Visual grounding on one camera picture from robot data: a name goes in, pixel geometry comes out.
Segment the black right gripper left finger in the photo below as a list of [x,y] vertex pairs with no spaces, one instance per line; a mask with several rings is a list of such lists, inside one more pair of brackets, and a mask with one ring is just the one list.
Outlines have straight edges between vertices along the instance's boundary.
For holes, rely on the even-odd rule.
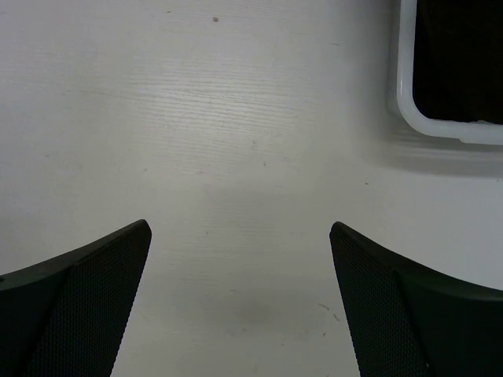
[[1,277],[3,376],[109,376],[152,239],[146,220]]

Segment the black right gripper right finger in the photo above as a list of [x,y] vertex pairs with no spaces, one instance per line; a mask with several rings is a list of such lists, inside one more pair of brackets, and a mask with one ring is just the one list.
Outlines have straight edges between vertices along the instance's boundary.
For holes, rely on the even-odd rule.
[[330,243],[362,376],[500,376],[502,293],[430,269],[342,222]]

